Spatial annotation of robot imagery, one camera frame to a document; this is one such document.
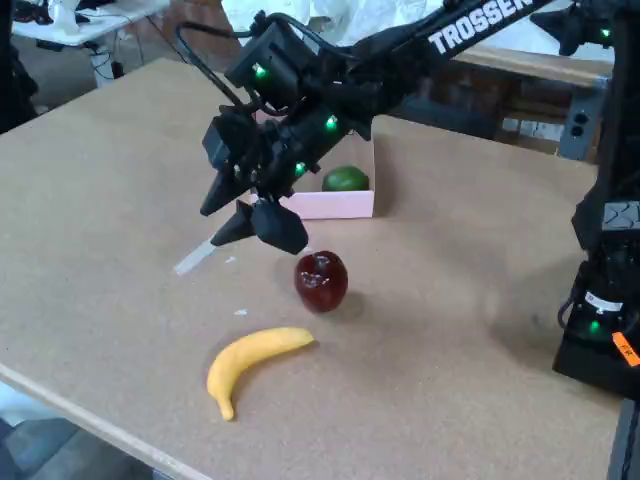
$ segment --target yellow banana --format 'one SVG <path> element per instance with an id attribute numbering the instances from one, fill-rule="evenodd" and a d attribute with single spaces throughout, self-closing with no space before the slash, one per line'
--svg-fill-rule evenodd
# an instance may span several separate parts
<path id="1" fill-rule="evenodd" d="M 222 418 L 234 416 L 231 392 L 238 377 L 251 365 L 313 342 L 309 330 L 296 327 L 270 328 L 252 333 L 231 343 L 211 364 L 207 391 L 216 399 Z"/>

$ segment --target green lime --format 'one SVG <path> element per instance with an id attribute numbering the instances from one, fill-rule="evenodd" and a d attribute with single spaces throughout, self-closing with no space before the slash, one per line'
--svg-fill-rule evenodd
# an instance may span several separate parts
<path id="1" fill-rule="evenodd" d="M 328 172 L 322 180 L 323 192 L 352 192 L 369 190 L 369 177 L 352 165 L 337 167 Z"/>

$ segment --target robotic arm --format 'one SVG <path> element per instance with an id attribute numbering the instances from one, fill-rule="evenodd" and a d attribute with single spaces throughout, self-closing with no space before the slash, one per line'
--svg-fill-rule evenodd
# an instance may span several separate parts
<path id="1" fill-rule="evenodd" d="M 238 202 L 214 245 L 257 235 L 298 253 L 307 244 L 306 231 L 278 199 L 293 193 L 300 175 L 318 172 L 319 160 L 350 131 L 369 140 L 373 117 L 415 92 L 421 78 L 548 1 L 452 1 L 351 48 L 323 42 L 318 55 L 295 35 L 293 19 L 259 14 L 254 38 L 226 72 L 257 101 L 214 118 L 203 143 L 218 175 L 201 213 L 210 215 L 249 189 L 260 200 L 253 206 Z M 268 113 L 284 115 L 281 122 L 256 124 L 252 110 L 265 103 L 277 109 Z"/>
<path id="2" fill-rule="evenodd" d="M 349 132 L 369 140 L 373 117 L 416 91 L 421 78 L 549 1 L 445 0 L 428 17 L 349 48 L 326 43 L 286 15 L 258 14 L 250 32 L 236 34 L 253 38 L 226 72 L 252 102 L 243 104 L 208 72 L 234 105 L 221 107 L 203 140 L 218 174 L 201 213 L 211 215 L 247 190 L 259 200 L 238 200 L 212 243 L 257 236 L 300 252 L 306 230 L 278 201 L 293 194 L 296 180 L 317 173 L 321 158 Z M 558 313 L 564 336 L 554 369 L 640 400 L 640 0 L 600 2 L 616 63 L 598 178 L 572 219 L 587 260 Z M 319 45 L 317 54 L 292 26 Z M 252 116 L 258 109 L 282 120 L 259 125 Z"/>

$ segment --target apple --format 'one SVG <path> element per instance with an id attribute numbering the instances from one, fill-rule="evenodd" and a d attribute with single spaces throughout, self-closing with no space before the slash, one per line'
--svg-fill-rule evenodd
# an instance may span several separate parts
<path id="1" fill-rule="evenodd" d="M 335 310 L 347 293 L 348 283 L 347 269 L 333 252 L 306 255 L 296 265 L 296 290 L 312 312 Z"/>

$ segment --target cardboard box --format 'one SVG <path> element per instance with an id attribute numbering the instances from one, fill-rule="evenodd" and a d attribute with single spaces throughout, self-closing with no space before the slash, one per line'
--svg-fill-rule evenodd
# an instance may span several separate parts
<path id="1" fill-rule="evenodd" d="M 266 120 L 261 114 L 258 121 Z M 330 218 L 370 218 L 375 197 L 375 162 L 373 140 L 367 142 L 356 133 L 344 137 L 319 165 L 317 174 L 305 173 L 293 186 L 296 193 L 280 203 L 296 212 L 303 220 Z M 353 165 L 369 177 L 369 190 L 356 192 L 323 192 L 324 176 L 336 167 Z"/>

